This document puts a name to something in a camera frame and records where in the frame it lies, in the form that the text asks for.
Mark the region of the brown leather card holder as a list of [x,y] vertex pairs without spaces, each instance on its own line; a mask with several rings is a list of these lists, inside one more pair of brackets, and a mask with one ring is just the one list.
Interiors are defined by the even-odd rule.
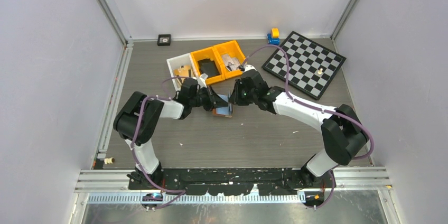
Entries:
[[226,102],[225,106],[217,107],[212,110],[212,113],[214,116],[221,116],[221,117],[227,117],[231,118],[233,114],[233,106],[232,103],[229,102],[230,98],[230,92],[227,94],[218,94],[218,97],[220,97],[223,101]]

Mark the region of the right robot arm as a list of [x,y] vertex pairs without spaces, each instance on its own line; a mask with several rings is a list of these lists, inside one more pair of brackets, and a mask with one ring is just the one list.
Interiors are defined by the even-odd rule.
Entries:
[[369,140],[350,106],[321,106],[284,88],[270,87],[256,69],[245,70],[235,81],[229,100],[238,106],[255,104],[261,110],[294,118],[321,133],[323,150],[300,169],[302,183],[308,187],[317,186],[334,167],[348,165]]

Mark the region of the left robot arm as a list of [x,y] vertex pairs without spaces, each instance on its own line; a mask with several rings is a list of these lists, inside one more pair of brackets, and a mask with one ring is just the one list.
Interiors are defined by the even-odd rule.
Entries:
[[162,164],[155,155],[152,136],[162,118],[183,120],[193,108],[205,111],[229,106],[210,86],[196,78],[180,77],[181,88],[174,98],[150,97],[136,91],[116,115],[113,128],[129,146],[135,171],[129,177],[149,189],[161,188]]

